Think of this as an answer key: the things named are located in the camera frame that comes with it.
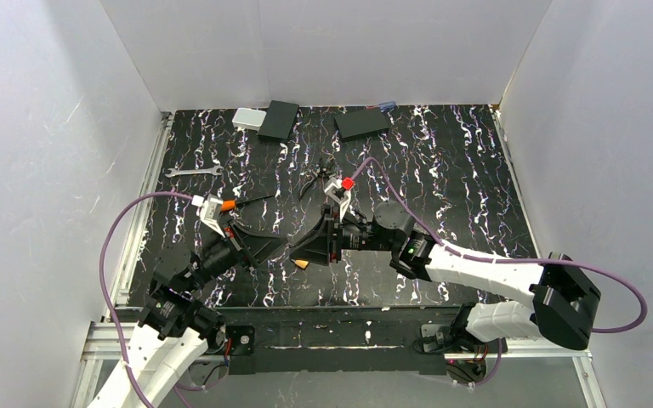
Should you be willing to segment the brass padlock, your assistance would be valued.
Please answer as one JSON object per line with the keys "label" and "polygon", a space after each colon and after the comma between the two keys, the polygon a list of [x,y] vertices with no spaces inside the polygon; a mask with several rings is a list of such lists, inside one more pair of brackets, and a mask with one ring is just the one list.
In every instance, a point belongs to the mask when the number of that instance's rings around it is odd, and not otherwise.
{"label": "brass padlock", "polygon": [[296,260],[293,260],[292,262],[294,263],[294,265],[297,268],[299,268],[301,270],[307,269],[309,267],[309,261],[306,261],[306,260],[296,259]]}

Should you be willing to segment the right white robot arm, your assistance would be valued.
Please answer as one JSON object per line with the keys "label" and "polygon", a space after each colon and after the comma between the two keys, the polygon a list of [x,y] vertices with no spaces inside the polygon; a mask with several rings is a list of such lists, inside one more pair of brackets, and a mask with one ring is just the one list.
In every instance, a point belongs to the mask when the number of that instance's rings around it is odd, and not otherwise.
{"label": "right white robot arm", "polygon": [[588,347],[601,292],[566,257],[528,263],[448,249],[415,223],[396,201],[379,204],[371,220],[325,204],[316,226],[292,245],[290,257],[327,266],[340,261],[345,250],[387,252],[390,267],[410,280],[458,284],[504,298],[464,304],[452,323],[422,341],[425,353],[500,338],[545,338],[572,350]]}

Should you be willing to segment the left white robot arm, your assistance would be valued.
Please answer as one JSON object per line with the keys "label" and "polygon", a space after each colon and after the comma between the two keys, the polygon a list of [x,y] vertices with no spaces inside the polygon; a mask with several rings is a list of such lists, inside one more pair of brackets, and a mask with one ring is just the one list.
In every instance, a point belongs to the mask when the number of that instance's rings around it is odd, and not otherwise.
{"label": "left white robot arm", "polygon": [[254,270],[287,244],[287,237],[248,229],[227,216],[200,250],[185,242],[162,249],[145,305],[121,360],[92,407],[156,407],[215,341],[227,341],[225,317],[196,293],[225,272]]}

